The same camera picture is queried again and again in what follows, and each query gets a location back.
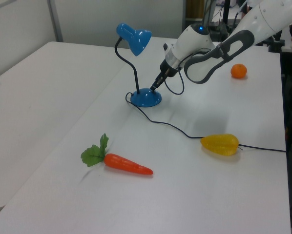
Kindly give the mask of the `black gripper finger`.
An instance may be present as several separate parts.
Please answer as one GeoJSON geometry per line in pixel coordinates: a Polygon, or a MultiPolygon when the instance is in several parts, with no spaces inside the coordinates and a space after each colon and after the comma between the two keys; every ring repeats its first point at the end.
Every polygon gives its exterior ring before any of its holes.
{"type": "Polygon", "coordinates": [[[165,73],[161,72],[155,79],[153,83],[153,90],[155,91],[165,80],[167,76],[165,73]]]}
{"type": "Polygon", "coordinates": [[[156,77],[154,83],[150,87],[151,91],[155,91],[163,82],[164,82],[164,73],[160,72],[159,75],[156,77]]]}

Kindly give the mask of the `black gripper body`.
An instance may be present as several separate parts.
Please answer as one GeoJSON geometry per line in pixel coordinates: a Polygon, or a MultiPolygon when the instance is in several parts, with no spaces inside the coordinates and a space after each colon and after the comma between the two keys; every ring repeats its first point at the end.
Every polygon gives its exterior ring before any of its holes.
{"type": "Polygon", "coordinates": [[[173,77],[178,73],[178,70],[171,67],[166,60],[163,60],[163,62],[160,65],[160,70],[162,76],[165,77],[173,77]]]}

